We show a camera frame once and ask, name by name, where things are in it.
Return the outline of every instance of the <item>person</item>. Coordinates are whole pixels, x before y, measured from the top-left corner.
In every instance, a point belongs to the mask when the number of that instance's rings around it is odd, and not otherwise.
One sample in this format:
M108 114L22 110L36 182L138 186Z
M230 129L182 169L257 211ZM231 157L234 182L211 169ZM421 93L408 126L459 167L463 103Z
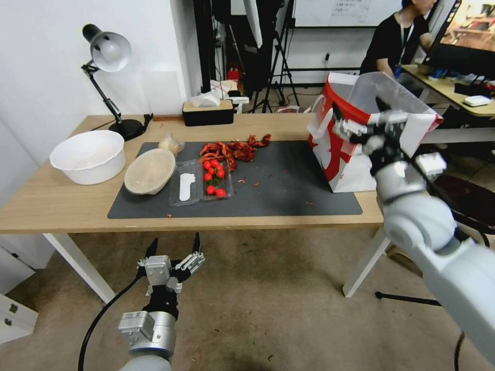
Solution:
M382 71L391 77L400 75L400 65L409 64L418 44L427 52L433 37L424 16L436 0L402 0L402 9L376 28L360 73Z

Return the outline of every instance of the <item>monitor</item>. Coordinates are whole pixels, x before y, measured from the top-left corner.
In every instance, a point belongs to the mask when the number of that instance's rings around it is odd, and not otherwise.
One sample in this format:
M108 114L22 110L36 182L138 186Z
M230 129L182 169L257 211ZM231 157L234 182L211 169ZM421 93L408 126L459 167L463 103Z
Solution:
M495 0L456 0L424 63L495 77Z

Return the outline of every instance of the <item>black t-shirt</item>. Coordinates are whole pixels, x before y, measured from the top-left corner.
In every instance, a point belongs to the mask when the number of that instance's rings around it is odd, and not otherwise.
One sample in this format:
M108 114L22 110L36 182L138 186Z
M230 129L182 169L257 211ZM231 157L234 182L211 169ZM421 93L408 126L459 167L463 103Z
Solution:
M410 32L410 27L405 28L404 31L407 39ZM366 58L361 64L360 73L363 74L366 72L377 71L377 59L388 58L388 64L392 70L397 64L411 63L411 59L413 58L413 55L419 45L419 37L428 32L429 29L426 20L422 16L417 16L414 18L412 34L406 43L404 57L402 58L402 61L400 61L403 35L400 24L392 14L389 18L381 22L376 28L370 47L366 53Z

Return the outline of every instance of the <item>clear plastic tray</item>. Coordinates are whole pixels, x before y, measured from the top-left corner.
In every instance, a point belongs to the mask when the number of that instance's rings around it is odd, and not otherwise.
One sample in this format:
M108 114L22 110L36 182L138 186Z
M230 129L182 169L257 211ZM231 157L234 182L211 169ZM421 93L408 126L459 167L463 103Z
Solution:
M199 163L198 159L177 162L174 174L172 175L172 179L170 180L170 197L169 204L171 206L185 206L192 205L196 202L202 201L214 201L214 200L222 200L227 199L232 196L234 190L232 187L232 177L230 172L227 170L227 163L221 161L220 164L223 166L225 170L225 177L223 179L219 179L219 183L215 186L215 188L222 188L225 190L225 197L218 198L215 195L210 196L206 193L206 188L208 185L203 180L206 171L203 169L203 164ZM196 176L196 182L191 184L191 195L188 200L181 201L180 199L180 176L181 174L194 174Z
M219 183L215 186L215 189L218 189L218 188L222 188L225 190L225 197L224 198L218 198L216 197L215 195L208 195L206 193L206 188L208 187L208 185L205 183L205 181L203 180L203 177L205 176L205 174L207 173L206 170L203 169L203 164L198 164L198 168L200 170L200 176L199 176L199 179L200 179L200 184L199 184L199 188L200 188L200 193L201 193L201 199L203 201L214 201L214 200L222 200L222 199L226 199L226 198L229 198L230 196L232 196L234 190L233 190L233 187L232 187L232 176L230 175L230 171L228 171L228 168L227 168L227 163L225 161L219 161L220 164L223 166L223 169L225 170L225 177L223 177L223 179L219 179Z
M197 160L177 162L175 171L170 181L169 204L171 206L192 205L200 200L201 184L203 182L202 169ZM180 176L181 174L194 174L196 181L191 184L191 195L188 200L180 199Z

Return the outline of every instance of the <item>red and white paper bag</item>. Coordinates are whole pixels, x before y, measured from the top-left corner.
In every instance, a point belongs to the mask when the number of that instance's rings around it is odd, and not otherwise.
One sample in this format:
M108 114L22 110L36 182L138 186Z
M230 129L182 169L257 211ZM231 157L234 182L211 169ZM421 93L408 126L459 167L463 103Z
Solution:
M329 73L322 94L312 107L315 119L307 128L308 142L333 192L372 191L376 182L370 175L371 162L362 153L361 145L345 142L332 132L332 103L338 105L345 119L368 125L375 123L379 116L375 113L378 112L377 96L392 109L409 114L400 143L410 156L425 134L443 121L434 110L384 73L359 77Z

